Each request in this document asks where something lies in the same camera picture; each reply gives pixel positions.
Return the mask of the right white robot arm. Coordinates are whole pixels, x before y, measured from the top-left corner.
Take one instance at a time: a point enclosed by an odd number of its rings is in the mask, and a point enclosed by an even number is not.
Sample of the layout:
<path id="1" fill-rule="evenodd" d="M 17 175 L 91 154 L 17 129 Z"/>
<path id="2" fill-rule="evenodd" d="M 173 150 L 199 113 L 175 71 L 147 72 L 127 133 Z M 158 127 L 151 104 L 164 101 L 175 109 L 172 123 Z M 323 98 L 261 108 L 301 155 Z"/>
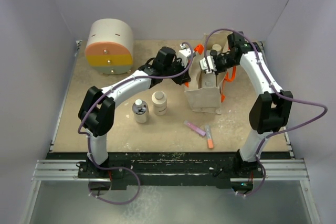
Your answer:
<path id="1" fill-rule="evenodd" d="M 251 131 L 233 161 L 234 173 L 238 177 L 246 177 L 251 171 L 261 167 L 258 160 L 270 134 L 279 132 L 287 125 L 292 106 L 288 99 L 292 99 L 293 95 L 290 91 L 284 91 L 274 80 L 256 43 L 248 43 L 241 32 L 228 35 L 227 40 L 227 52 L 217 55 L 211 53 L 215 73 L 218 75 L 235 66 L 241 66 L 257 94 L 249 113 Z"/>

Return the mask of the canvas bag with orange handles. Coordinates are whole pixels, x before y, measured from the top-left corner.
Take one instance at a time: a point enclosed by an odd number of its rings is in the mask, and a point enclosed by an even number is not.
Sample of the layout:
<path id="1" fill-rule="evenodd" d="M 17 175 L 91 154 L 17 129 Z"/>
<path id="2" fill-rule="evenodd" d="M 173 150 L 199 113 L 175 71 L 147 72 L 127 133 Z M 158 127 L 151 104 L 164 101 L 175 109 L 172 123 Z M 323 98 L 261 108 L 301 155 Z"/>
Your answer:
<path id="1" fill-rule="evenodd" d="M 207 37 L 208 34 L 205 34 L 202 43 L 194 48 L 195 57 L 189 68 L 191 81 L 185 84 L 184 94 L 192 111 L 221 114 L 222 103 L 225 100 L 224 85 L 227 82 L 233 82 L 235 80 L 236 67 L 231 70 L 215 74 L 217 87 L 201 87 L 201 76 L 204 71 L 201 70 L 199 61 L 204 58 L 203 45 Z"/>

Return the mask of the white square bottle black cap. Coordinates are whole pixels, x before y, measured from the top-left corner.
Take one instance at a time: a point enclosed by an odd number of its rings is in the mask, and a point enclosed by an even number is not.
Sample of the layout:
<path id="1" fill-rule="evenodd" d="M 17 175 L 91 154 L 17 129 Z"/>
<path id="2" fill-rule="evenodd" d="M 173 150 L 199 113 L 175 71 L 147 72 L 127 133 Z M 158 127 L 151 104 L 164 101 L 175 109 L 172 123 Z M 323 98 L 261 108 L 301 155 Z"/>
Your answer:
<path id="1" fill-rule="evenodd" d="M 216 56 L 217 56 L 217 51 L 216 51 L 216 50 L 211 50 L 211 51 L 210 51 L 210 55 L 211 55 L 212 57 L 216 57 Z"/>

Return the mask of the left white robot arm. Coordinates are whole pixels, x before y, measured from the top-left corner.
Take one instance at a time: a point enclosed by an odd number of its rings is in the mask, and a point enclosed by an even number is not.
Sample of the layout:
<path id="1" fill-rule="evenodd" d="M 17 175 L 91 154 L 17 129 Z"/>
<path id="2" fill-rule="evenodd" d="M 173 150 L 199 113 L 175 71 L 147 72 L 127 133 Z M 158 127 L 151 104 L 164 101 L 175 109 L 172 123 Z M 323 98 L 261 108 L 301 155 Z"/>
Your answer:
<path id="1" fill-rule="evenodd" d="M 88 89 L 78 113 L 81 120 L 78 134 L 87 138 L 89 170 L 96 178 L 104 177 L 110 169 L 107 134 L 113 127 L 116 108 L 164 79 L 171 79 L 179 85 L 191 80 L 188 70 L 195 53 L 189 43 L 183 42 L 181 46 L 186 50 L 185 56 L 179 57 L 174 49 L 162 47 L 155 57 L 129 77 L 105 88 L 93 86 Z"/>

